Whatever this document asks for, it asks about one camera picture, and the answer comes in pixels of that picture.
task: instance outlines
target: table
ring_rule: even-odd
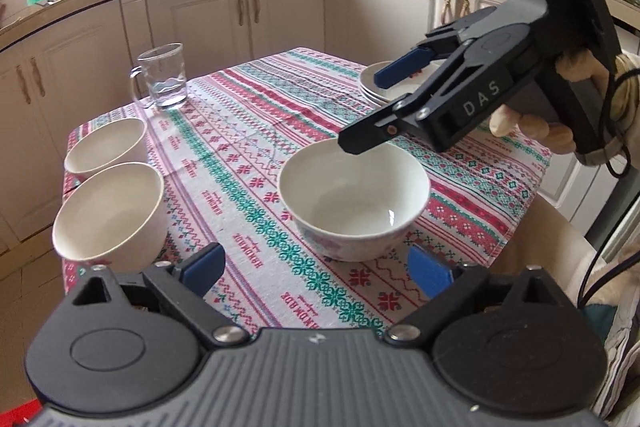
[[[364,66],[305,48],[189,82],[189,102],[158,112],[131,103],[84,124],[148,121],[149,162],[164,175],[170,229],[161,257],[178,261],[213,240],[226,270],[205,300],[251,333],[260,327],[382,330],[426,302],[406,271],[417,243],[488,266],[535,196],[550,153],[521,134],[498,139],[480,126],[449,152],[413,137],[396,145],[420,160],[432,195],[402,244],[367,263],[320,257],[301,241],[276,190],[296,150],[335,137],[370,107],[357,91]],[[78,182],[66,175],[65,197]],[[64,262],[65,288],[82,268]]]

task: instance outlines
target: ribbed gray surface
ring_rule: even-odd
[[[470,411],[444,389],[420,351],[396,349],[369,330],[262,330],[222,349],[181,395],[122,419],[46,412],[32,427],[593,427],[590,413],[533,422]]]

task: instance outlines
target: bowl rim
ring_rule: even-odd
[[[87,171],[74,171],[74,170],[69,168],[68,158],[69,158],[69,156],[71,156],[73,151],[76,150],[76,147],[78,147],[82,143],[83,140],[86,140],[92,134],[100,131],[100,129],[105,129],[108,126],[110,126],[111,124],[115,124],[115,123],[118,123],[118,122],[123,122],[123,121],[126,121],[126,120],[138,120],[138,121],[141,121],[142,124],[143,124],[142,133],[140,134],[140,137],[135,141],[135,143],[131,147],[129,147],[125,152],[123,152],[119,156],[116,156],[115,158],[112,158],[108,162],[103,163],[100,166],[94,167],[93,169],[89,169]],[[81,139],[79,139],[78,143],[76,143],[73,147],[71,147],[71,149],[69,149],[69,151],[66,153],[65,161],[63,163],[65,171],[68,172],[69,174],[73,174],[74,176],[83,176],[83,175],[89,174],[89,173],[94,172],[94,171],[100,172],[101,170],[105,170],[108,166],[110,166],[110,164],[112,164],[114,161],[117,161],[118,159],[122,158],[130,150],[132,150],[134,147],[136,147],[140,143],[141,140],[145,139],[147,129],[148,129],[148,124],[146,123],[146,120],[143,120],[142,118],[137,118],[135,116],[132,116],[132,117],[129,117],[129,118],[120,118],[119,120],[112,120],[112,121],[110,121],[110,122],[108,122],[108,123],[106,123],[104,125],[101,125],[97,129],[94,129],[93,131],[91,131],[87,136],[84,136]]]
[[[278,172],[278,183],[277,183],[277,189],[278,189],[278,194],[280,195],[280,197],[282,198],[282,203],[284,204],[284,206],[286,207],[286,209],[289,211],[289,213],[295,218],[297,219],[300,223],[302,223],[303,225],[305,225],[306,227],[310,228],[311,230],[313,230],[316,233],[321,233],[324,235],[327,235],[329,237],[331,237],[332,239],[363,239],[363,240],[369,240],[369,239],[379,239],[381,237],[386,237],[387,235],[392,235],[396,232],[398,232],[401,229],[404,229],[405,227],[410,226],[419,216],[421,213],[423,213],[423,211],[425,210],[425,208],[427,207],[427,203],[429,203],[429,199],[431,198],[431,179],[429,178],[429,175],[427,174],[427,171],[424,169],[424,167],[422,166],[422,164],[420,163],[420,161],[418,160],[418,158],[416,158],[414,155],[412,155],[411,153],[405,151],[404,149],[402,149],[401,147],[398,147],[398,145],[394,144],[394,143],[390,143],[390,142],[384,142],[380,145],[378,145],[377,147],[383,147],[383,146],[388,146],[388,147],[395,147],[396,149],[398,149],[399,151],[401,151],[402,153],[406,154],[407,156],[410,156],[412,160],[418,162],[418,164],[420,165],[420,168],[422,169],[422,172],[424,173],[424,177],[427,180],[427,195],[425,197],[424,200],[424,204],[421,207],[421,209],[412,214],[410,219],[406,219],[404,220],[402,223],[398,224],[398,225],[394,225],[393,227],[391,227],[391,229],[386,230],[385,232],[378,232],[378,233],[369,233],[369,234],[360,234],[360,235],[349,235],[349,234],[345,234],[345,233],[337,233],[337,232],[331,232],[329,230],[323,230],[323,229],[319,229],[318,227],[316,227],[315,225],[312,225],[311,223],[309,223],[308,221],[306,221],[305,219],[302,219],[297,213],[295,213],[290,207],[289,205],[287,205],[285,198],[282,194],[282,191],[280,190],[280,181],[282,179],[282,172],[284,171],[285,167],[287,166],[287,163],[289,163],[289,160],[293,158],[293,156],[295,156],[296,154],[298,154],[299,152],[312,147],[316,144],[322,143],[322,142],[328,142],[328,141],[334,141],[337,142],[338,139],[337,138],[328,138],[325,140],[318,140],[317,142],[313,142],[310,143],[309,145],[305,145],[302,149],[297,150],[296,152],[294,152],[288,159],[286,162],[284,162],[284,165],[282,166],[282,168],[280,169],[280,172]]]
[[[99,253],[98,255],[94,255],[92,257],[87,257],[86,259],[69,259],[65,255],[60,253],[60,250],[58,249],[58,245],[56,244],[56,229],[57,229],[57,227],[59,227],[58,218],[62,215],[62,212],[63,212],[65,206],[67,205],[67,203],[69,201],[71,201],[71,199],[76,197],[76,194],[82,193],[85,190],[85,189],[83,189],[83,187],[86,187],[87,184],[89,186],[91,186],[92,184],[97,183],[96,180],[100,180],[101,176],[106,175],[106,174],[104,174],[105,172],[108,172],[111,169],[123,168],[123,166],[125,166],[125,165],[143,165],[146,168],[149,168],[149,169],[153,170],[156,173],[156,176],[158,176],[158,178],[160,180],[160,183],[161,183],[161,190],[160,190],[160,196],[158,198],[158,201],[156,201],[156,204],[154,205],[153,210],[149,213],[148,216],[146,216],[146,219],[142,222],[142,224],[139,227],[137,227],[137,229],[135,229],[129,235],[129,237],[127,237],[126,239],[123,239],[122,241],[120,241],[115,247],[111,247],[107,251],[104,251],[104,252]],[[117,248],[119,248],[122,245],[124,245],[127,241],[129,241],[134,235],[136,235],[149,222],[151,217],[158,211],[158,207],[160,206],[160,204],[164,200],[164,188],[165,188],[165,183],[164,183],[164,176],[162,176],[162,172],[160,172],[153,165],[149,165],[148,163],[142,163],[142,162],[118,163],[117,165],[112,165],[111,167],[107,167],[105,170],[102,170],[102,171],[98,172],[94,176],[91,176],[89,179],[87,179],[87,181],[84,181],[80,185],[78,185],[78,188],[75,188],[73,193],[66,199],[66,201],[64,203],[62,203],[62,206],[60,207],[60,210],[56,214],[56,219],[54,219],[54,221],[53,221],[53,226],[51,227],[51,242],[53,244],[54,250],[56,251],[56,253],[60,257],[62,257],[63,259],[66,259],[70,263],[90,263],[91,261],[95,261],[96,259],[102,259],[102,258],[108,256],[114,250],[116,250]]]

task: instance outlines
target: finger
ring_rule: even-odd
[[[590,78],[603,97],[607,92],[609,70],[593,56],[590,50],[583,49],[575,54],[563,54],[556,60],[556,72],[569,82],[580,82]]]
[[[561,123],[549,124],[549,134],[538,141],[554,154],[569,154],[575,151],[574,133]]]
[[[533,140],[540,141],[549,134],[549,124],[546,120],[534,114],[525,114],[518,122],[518,127],[524,134]]]
[[[522,115],[519,112],[514,111],[506,105],[501,105],[492,113],[491,118],[489,119],[489,129],[491,130],[491,134],[498,138],[507,136],[513,129],[515,129],[520,118],[522,118]]]

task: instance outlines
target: stack of plates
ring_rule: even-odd
[[[444,60],[434,60],[427,67],[422,68],[412,76],[398,82],[395,86],[389,89],[381,89],[373,82],[373,75],[380,71],[385,66],[391,64],[391,60],[386,62],[377,62],[370,65],[362,73],[360,73],[358,89],[362,93],[363,97],[371,107],[383,107],[389,102],[392,102],[399,96],[408,92],[414,92],[418,89],[430,76],[437,70]]]

